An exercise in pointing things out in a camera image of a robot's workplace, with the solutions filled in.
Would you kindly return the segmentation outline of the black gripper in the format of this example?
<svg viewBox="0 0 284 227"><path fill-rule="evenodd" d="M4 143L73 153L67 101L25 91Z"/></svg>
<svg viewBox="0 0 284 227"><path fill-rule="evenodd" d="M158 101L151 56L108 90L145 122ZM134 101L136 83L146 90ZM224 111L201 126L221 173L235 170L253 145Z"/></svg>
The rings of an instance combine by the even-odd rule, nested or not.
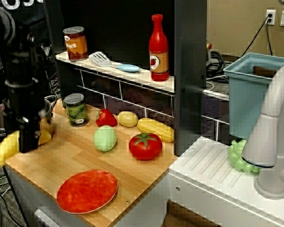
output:
<svg viewBox="0 0 284 227"><path fill-rule="evenodd" d="M6 136L19 130L19 150L27 153L37 149L40 139L39 112L42 110L42 87L38 80L26 84L6 80L8 97L4 99L3 124Z"/></svg>

